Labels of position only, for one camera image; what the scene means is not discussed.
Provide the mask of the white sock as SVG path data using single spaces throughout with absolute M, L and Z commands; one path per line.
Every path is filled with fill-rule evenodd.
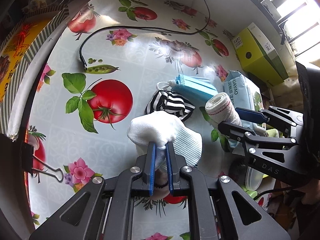
M 132 119 L 127 136 L 136 145 L 138 155 L 146 154 L 150 142 L 156 144 L 156 169 L 164 167 L 168 142 L 173 143 L 175 153 L 183 156 L 191 167 L 197 165 L 202 155 L 200 133 L 187 128 L 177 116 L 165 111 Z

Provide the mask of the yellow-green cardboard box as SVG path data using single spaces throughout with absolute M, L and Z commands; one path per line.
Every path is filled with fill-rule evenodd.
M 245 72 L 254 75 L 269 87 L 284 82 L 263 54 L 261 45 L 251 34 L 248 27 L 232 39 L 232 44 Z

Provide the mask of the clear plastic round lid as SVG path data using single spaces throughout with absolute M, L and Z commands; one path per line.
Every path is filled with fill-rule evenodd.
M 246 189 L 250 191 L 256 191 L 263 180 L 263 176 L 264 174 L 261 173 L 260 171 L 249 167 L 247 169 L 246 178 L 245 178 Z

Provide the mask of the wet wipes pack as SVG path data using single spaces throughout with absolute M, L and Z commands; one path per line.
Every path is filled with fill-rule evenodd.
M 223 86 L 235 108 L 253 111 L 264 109 L 260 89 L 239 71 L 231 70 Z

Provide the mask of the white bandage roll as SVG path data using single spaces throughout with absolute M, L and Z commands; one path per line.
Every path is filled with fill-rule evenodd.
M 214 128 L 218 128 L 218 125 L 223 121 L 242 126 L 240 116 L 236 112 L 230 97 L 225 92 L 218 93 L 209 99 L 204 109 L 210 118 L 208 122 Z

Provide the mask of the blue face mask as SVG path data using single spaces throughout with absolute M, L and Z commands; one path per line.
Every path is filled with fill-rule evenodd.
M 210 79 L 183 74 L 179 74 L 173 80 L 158 82 L 156 89 L 170 90 L 183 95 L 185 98 L 196 98 L 205 102 L 219 93 Z

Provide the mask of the shallow yellow-green box tray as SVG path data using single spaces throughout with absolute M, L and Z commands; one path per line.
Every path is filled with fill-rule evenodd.
M 279 131 L 275 128 L 267 129 L 266 130 L 268 137 L 278 138 L 279 137 Z

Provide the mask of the black binder clip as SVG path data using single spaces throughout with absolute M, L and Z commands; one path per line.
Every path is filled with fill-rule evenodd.
M 42 173 L 55 178 L 60 183 L 63 182 L 63 171 L 61 168 L 53 168 L 46 163 L 46 154 L 41 142 L 39 142 L 39 146 L 37 147 L 26 142 L 23 143 L 22 168 L 31 175 Z

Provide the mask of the green box lid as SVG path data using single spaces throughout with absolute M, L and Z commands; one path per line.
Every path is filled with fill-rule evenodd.
M 255 23 L 251 23 L 248 26 L 248 29 L 257 40 L 257 42 L 261 45 L 263 54 L 266 56 L 268 61 L 271 62 L 271 66 L 275 69 L 278 75 L 282 78 L 282 80 L 287 79 L 289 77 L 287 71 L 271 41 L 265 36 L 265 34 L 258 28 Z

